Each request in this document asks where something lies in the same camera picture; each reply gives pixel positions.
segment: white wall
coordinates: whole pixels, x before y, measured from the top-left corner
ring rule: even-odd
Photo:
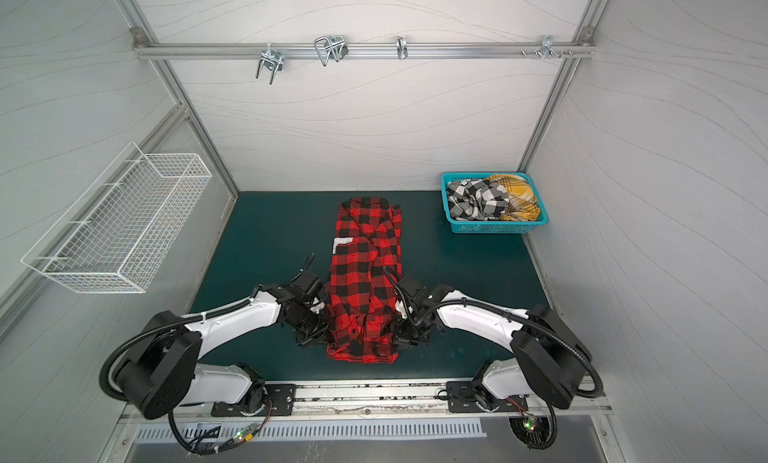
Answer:
[[[630,461],[768,455],[768,0],[609,0],[531,233]]]
[[[570,40],[587,0],[138,0],[164,43]],[[559,61],[287,61],[174,69],[240,189],[437,189],[514,170]]]
[[[113,0],[0,0],[0,294],[61,212],[174,106],[131,45]],[[183,124],[160,150],[202,155]],[[98,459],[122,408],[98,387],[101,362],[152,314],[184,308],[229,202],[215,176],[144,295],[44,288],[0,343],[0,460]]]

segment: green tabletop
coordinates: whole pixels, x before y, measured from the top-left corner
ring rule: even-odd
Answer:
[[[310,252],[316,253],[310,269],[325,280],[339,203],[354,196],[383,197],[402,208],[403,274],[429,288],[445,283],[496,305],[547,304],[522,237],[451,233],[439,191],[242,192],[192,312],[241,299],[257,283],[287,282]],[[412,379],[473,376],[486,360],[510,357],[495,343],[459,329],[431,336],[429,345],[402,350],[392,364],[362,365],[328,359],[322,345],[299,348],[293,329],[275,324],[219,346],[201,362],[246,363],[273,381]]]

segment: red plaid shirt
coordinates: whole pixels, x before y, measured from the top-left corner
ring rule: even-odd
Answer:
[[[332,359],[360,363],[391,363],[395,290],[384,276],[389,266],[399,278],[399,206],[382,198],[354,198],[339,207],[331,262],[330,328]]]

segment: robotic arm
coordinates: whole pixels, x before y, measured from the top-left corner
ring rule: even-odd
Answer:
[[[328,343],[327,316],[322,311],[325,290],[320,279],[306,271],[312,257],[286,285],[258,285],[248,297],[207,312],[182,317],[169,311],[156,314],[141,334],[104,362],[99,375],[102,390],[130,401],[146,419],[168,415],[172,429],[178,405],[223,401],[244,415],[256,413],[265,404],[266,388],[254,370],[197,360],[216,346],[278,321],[296,330],[299,346]],[[472,381],[473,398],[486,411],[496,410],[512,395],[536,394],[560,409],[567,409],[575,395],[601,395],[591,355],[551,309],[543,305],[530,311],[508,309],[469,298],[447,285],[428,292],[414,279],[396,282],[386,274],[402,316],[396,317],[393,328],[398,347],[428,343],[432,328],[448,327],[480,335],[514,354],[506,361],[486,363]],[[587,372],[595,389],[579,390]]]

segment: horizontal metal bar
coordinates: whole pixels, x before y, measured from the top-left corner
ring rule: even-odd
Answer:
[[[345,60],[397,60],[395,43],[350,43]],[[266,44],[150,44],[135,47],[140,60],[258,60]],[[285,60],[317,60],[312,44],[272,44]],[[409,60],[531,58],[541,43],[408,43]],[[562,58],[591,58],[596,46],[554,43]]]

